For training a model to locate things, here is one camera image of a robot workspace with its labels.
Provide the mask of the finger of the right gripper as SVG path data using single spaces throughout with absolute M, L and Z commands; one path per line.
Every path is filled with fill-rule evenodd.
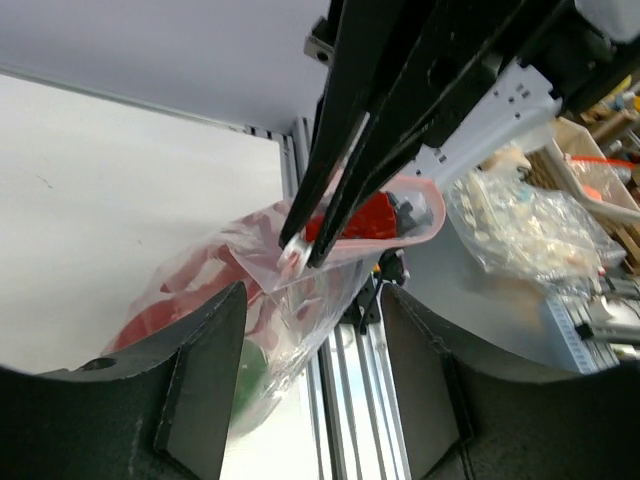
M 309 223 L 365 114 L 390 88 L 434 6 L 433 1 L 332 1 L 313 28 L 312 36 L 331 47 L 332 55 L 316 107 L 307 170 L 280 246 Z
M 557 8 L 554 1 L 433 2 L 331 180 L 337 188 L 312 244 L 312 267 L 324 263 L 355 211 L 422 145 L 444 144 Z

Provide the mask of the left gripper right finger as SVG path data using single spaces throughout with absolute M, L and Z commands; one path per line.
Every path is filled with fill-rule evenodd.
M 381 296 L 414 479 L 635 479 L 639 365 L 594 374 L 510 353 L 404 290 Z

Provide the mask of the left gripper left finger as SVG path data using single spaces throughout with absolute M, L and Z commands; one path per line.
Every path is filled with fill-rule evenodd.
M 216 479 L 247 314 L 241 283 L 77 370 L 1 371 L 5 479 Z

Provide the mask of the green bell pepper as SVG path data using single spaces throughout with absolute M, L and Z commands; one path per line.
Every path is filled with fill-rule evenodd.
M 262 349 L 252 341 L 243 341 L 229 423 L 229 435 L 238 438 L 249 431 L 246 413 L 262 391 L 268 372 Z

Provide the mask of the clear zip top bag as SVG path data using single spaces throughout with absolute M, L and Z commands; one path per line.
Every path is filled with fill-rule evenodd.
M 269 322 L 269 332 L 275 338 L 271 346 L 265 344 L 264 336 L 247 337 L 244 331 L 244 340 L 262 349 L 268 365 L 262 391 L 245 416 L 247 433 L 251 432 L 271 414 L 333 331 L 382 254 L 428 241 L 441 229 L 446 207 L 432 181 L 398 175 L 379 193 L 389 195 L 398 221 L 397 232 L 391 239 L 346 240 L 342 237 L 345 228 L 324 264 L 306 268 L 303 263 L 319 233 L 329 200 L 322 199 L 303 230 L 298 250 L 284 249 L 278 244 L 291 207 L 290 201 L 281 200 L 228 223 L 163 262 L 144 293 L 131 304 L 127 322 L 138 312 L 134 303 L 183 266 L 194 250 L 215 240 L 228 245 L 233 257 L 255 279 L 274 307 Z

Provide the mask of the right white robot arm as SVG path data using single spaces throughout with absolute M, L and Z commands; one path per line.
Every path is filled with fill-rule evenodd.
M 304 51 L 328 69 L 284 266 L 321 266 L 416 156 L 445 186 L 513 138 L 605 96 L 639 58 L 635 1 L 334 1 Z

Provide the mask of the clear bag of small parts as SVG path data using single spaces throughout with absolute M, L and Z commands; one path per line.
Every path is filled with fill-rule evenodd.
M 511 174 L 471 171 L 444 199 L 461 241 L 489 274 L 587 297 L 598 276 L 626 256 L 573 197 Z

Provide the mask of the aluminium mounting rail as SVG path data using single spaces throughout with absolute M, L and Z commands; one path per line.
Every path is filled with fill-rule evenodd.
M 381 321 L 360 335 L 338 324 L 306 369 L 320 479 L 409 479 Z

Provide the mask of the right aluminium frame post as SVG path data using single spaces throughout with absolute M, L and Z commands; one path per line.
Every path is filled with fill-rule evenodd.
M 271 131 L 251 125 L 244 126 L 248 135 L 275 141 L 279 144 L 282 188 L 285 197 L 292 198 L 308 165 L 313 123 L 298 117 L 285 132 Z

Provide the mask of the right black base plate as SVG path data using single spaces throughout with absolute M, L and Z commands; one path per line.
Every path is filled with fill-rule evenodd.
M 406 267 L 404 250 L 385 251 L 374 266 L 369 278 L 346 309 L 342 325 L 351 325 L 360 335 L 365 335 L 369 325 L 381 321 L 379 297 L 385 284 L 404 286 L 410 274 Z

